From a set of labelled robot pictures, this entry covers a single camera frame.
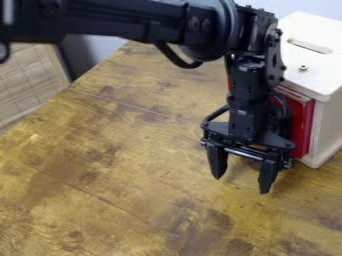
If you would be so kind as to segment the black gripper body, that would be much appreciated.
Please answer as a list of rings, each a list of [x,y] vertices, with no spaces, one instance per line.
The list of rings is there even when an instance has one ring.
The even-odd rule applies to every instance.
[[[284,97],[268,79],[264,61],[237,61],[229,68],[228,104],[202,122],[202,143],[212,169],[226,169],[229,155],[262,163],[265,169],[288,169],[294,143],[292,115]]]

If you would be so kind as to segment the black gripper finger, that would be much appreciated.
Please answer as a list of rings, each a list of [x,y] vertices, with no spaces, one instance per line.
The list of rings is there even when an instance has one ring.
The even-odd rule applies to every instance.
[[[229,153],[225,151],[224,147],[213,143],[208,144],[206,149],[212,174],[216,179],[221,179],[228,170]]]
[[[268,194],[270,192],[273,183],[278,176],[277,162],[273,160],[265,160],[260,169],[260,192]]]

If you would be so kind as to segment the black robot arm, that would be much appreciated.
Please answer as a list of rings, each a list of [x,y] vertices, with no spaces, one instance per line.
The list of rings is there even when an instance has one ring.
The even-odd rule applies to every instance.
[[[260,191],[269,193],[296,148],[277,90],[288,67],[274,13],[234,0],[0,0],[0,63],[12,43],[58,43],[70,34],[151,44],[183,69],[225,61],[228,103],[201,124],[210,169],[222,177],[233,155],[260,162]]]

